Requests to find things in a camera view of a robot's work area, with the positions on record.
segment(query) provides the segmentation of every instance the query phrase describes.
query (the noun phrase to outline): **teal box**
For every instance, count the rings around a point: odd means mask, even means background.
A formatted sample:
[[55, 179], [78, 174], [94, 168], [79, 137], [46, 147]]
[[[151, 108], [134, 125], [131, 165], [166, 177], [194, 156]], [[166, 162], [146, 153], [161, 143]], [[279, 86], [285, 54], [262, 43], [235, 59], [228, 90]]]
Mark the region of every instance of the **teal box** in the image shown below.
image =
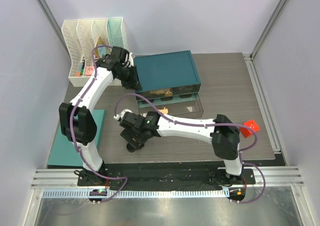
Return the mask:
[[134, 64], [142, 86], [137, 93], [147, 99], [199, 92], [201, 81], [189, 50], [136, 57]]
[[[106, 112], [105, 110], [94, 110], [92, 116], [97, 126], [96, 136], [94, 140], [96, 147], [99, 148]], [[82, 165], [82, 159], [76, 152], [73, 142], [70, 142], [66, 138], [66, 136], [61, 133], [61, 127], [59, 126], [48, 159], [48, 166], [81, 167]]]

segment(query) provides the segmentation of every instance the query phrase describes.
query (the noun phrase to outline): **red block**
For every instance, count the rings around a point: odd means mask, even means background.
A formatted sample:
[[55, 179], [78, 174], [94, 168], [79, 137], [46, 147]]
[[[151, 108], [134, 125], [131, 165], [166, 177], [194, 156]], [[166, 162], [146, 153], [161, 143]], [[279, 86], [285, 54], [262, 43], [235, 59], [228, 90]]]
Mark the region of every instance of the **red block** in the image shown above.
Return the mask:
[[[245, 122], [244, 125], [250, 127], [255, 132], [258, 132], [260, 130], [259, 125], [257, 125], [257, 123], [254, 120], [249, 120], [249, 121]], [[247, 130], [245, 128], [240, 128], [240, 131], [245, 138], [248, 138], [249, 136], [251, 136], [253, 134], [250, 130]]]

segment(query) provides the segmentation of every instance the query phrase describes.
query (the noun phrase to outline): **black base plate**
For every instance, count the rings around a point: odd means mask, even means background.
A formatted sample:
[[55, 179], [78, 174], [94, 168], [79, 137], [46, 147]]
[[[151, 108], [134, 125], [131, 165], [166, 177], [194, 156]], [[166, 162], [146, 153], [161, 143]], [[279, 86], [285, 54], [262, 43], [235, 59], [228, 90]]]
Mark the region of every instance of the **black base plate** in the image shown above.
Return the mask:
[[[135, 169], [116, 169], [109, 168], [107, 175], [110, 177], [127, 176], [128, 182], [123, 190], [128, 191], [207, 191], [221, 190], [217, 181], [223, 180], [226, 175], [224, 169], [208, 167], [205, 165], [195, 165], [193, 163], [183, 163], [181, 167], [165, 168], [164, 164], [158, 164], [159, 168], [153, 165], [152, 168], [137, 167]], [[245, 178], [247, 185], [255, 184], [255, 177], [252, 169], [243, 169], [242, 176]], [[111, 190], [118, 190], [124, 180], [110, 182]], [[234, 179], [233, 184], [243, 184], [242, 180]]]
[[[75, 170], [74, 173], [78, 175], [78, 186], [106, 186], [107, 180], [97, 176], [95, 173], [82, 168], [81, 170]], [[107, 175], [105, 164], [103, 163], [98, 171], [101, 175]]]

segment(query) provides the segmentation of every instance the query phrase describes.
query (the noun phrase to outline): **aluminum frame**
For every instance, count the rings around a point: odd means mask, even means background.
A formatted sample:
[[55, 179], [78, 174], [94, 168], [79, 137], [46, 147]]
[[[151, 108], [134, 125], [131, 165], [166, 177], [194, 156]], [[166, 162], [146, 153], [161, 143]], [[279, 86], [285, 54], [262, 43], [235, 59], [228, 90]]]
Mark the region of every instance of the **aluminum frame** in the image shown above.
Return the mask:
[[269, 34], [270, 30], [272, 29], [273, 25], [275, 24], [276, 20], [278, 19], [278, 17], [280, 16], [285, 4], [287, 3], [288, 0], [279, 0], [278, 4], [276, 5], [268, 23], [266, 24], [265, 28], [263, 29], [263, 32], [259, 38], [259, 40], [257, 41], [257, 43], [255, 44], [252, 54], [250, 55], [252, 59], [254, 59], [258, 53], [258, 51], [260, 50], [263, 42], [265, 41], [267, 35]]
[[303, 225], [305, 225], [305, 226], [316, 225], [314, 222], [314, 218], [312, 217], [312, 214], [309, 210], [307, 198], [304, 194], [303, 188], [302, 187], [291, 187], [291, 189], [292, 189], [293, 197], [294, 197], [295, 203], [298, 207]]
[[31, 197], [30, 205], [24, 221], [24, 226], [35, 225], [43, 192], [43, 189], [33, 190], [33, 195]]
[[59, 27], [59, 24], [57, 23], [57, 20], [55, 19], [54, 15], [52, 14], [48, 4], [46, 3], [46, 0], [37, 0], [37, 2], [39, 3], [39, 6], [43, 10], [46, 18], [48, 19], [48, 22], [50, 23], [51, 27], [53, 28], [58, 39], [62, 43], [64, 49], [68, 52], [67, 45], [65, 43], [64, 37], [63, 37], [61, 29]]
[[[261, 187], [262, 177], [258, 170], [253, 167], [253, 174], [256, 180], [255, 185], [248, 187]], [[303, 186], [303, 180], [297, 166], [282, 167], [260, 167], [262, 170], [267, 187], [276, 186]], [[77, 186], [78, 177], [74, 174], [75, 169], [46, 169], [37, 170], [32, 182], [32, 189], [79, 189]]]
[[273, 120], [273, 116], [269, 109], [268, 102], [261, 84], [261, 80], [260, 80], [258, 71], [256, 69], [256, 65], [248, 54], [243, 54], [243, 57], [244, 57], [244, 61], [246, 62], [246, 66], [249, 72], [253, 89], [255, 91], [255, 96], [258, 101], [258, 105], [259, 105], [262, 118], [269, 136], [271, 146], [275, 152], [280, 152], [282, 150], [281, 140], [279, 138], [279, 135], [277, 134], [276, 124]]

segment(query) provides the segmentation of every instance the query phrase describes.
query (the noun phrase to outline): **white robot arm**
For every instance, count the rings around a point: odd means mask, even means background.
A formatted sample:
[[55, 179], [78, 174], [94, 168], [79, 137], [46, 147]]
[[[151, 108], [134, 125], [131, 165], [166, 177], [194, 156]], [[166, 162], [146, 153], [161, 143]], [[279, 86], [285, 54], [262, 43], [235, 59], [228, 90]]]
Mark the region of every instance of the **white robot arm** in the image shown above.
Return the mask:
[[[113, 79], [120, 79], [122, 86], [127, 89], [141, 90], [137, 69], [129, 52], [121, 47], [113, 47], [111, 54], [97, 61], [96, 76], [92, 75], [81, 92], [69, 103], [62, 103], [59, 107], [60, 125], [62, 134], [72, 141], [70, 118], [71, 111], [78, 104], [73, 118], [73, 130], [78, 150], [81, 150], [86, 162], [83, 168], [88, 172], [91, 168], [103, 174], [104, 163], [99, 156], [95, 144], [97, 126], [92, 117], [93, 109], [106, 87]], [[212, 144], [215, 154], [222, 158], [226, 172], [239, 176], [242, 173], [242, 165], [239, 159], [239, 130], [236, 127], [193, 127], [187, 124], [212, 124], [214, 121], [221, 123], [227, 120], [223, 115], [207, 120], [184, 119], [167, 115], [173, 121], [183, 122], [186, 125], [174, 124], [156, 112], [149, 112], [146, 117], [136, 115], [130, 110], [124, 110], [115, 119], [124, 127], [121, 136], [128, 142], [127, 149], [130, 152], [138, 150], [151, 137], [180, 136], [194, 138]]]
[[170, 115], [164, 115], [163, 117], [152, 111], [144, 117], [129, 110], [124, 110], [120, 113], [120, 118], [115, 117], [115, 119], [117, 118], [120, 121], [120, 126], [124, 127], [120, 135], [128, 142], [126, 147], [129, 152], [141, 149], [145, 142], [152, 137], [180, 136], [192, 138], [213, 146], [214, 153], [223, 159], [227, 174], [240, 176], [242, 173], [243, 166], [239, 158], [240, 137], [238, 128], [212, 126], [213, 123], [231, 123], [224, 115], [217, 115], [216, 119], [196, 120]]
[[[97, 61], [96, 75], [92, 74], [80, 93], [69, 104], [62, 103], [59, 107], [62, 134], [66, 135], [69, 141], [72, 141], [71, 111], [80, 100], [74, 115], [76, 117], [73, 119], [73, 130], [77, 146], [83, 157], [97, 172], [101, 169], [103, 160], [98, 154], [94, 141], [97, 126], [92, 113], [103, 91], [115, 78], [121, 80], [122, 86], [126, 89], [141, 90], [137, 70], [133, 62], [132, 53], [121, 47], [113, 47], [110, 55], [106, 55]], [[84, 163], [83, 167], [90, 171], [87, 164]]]

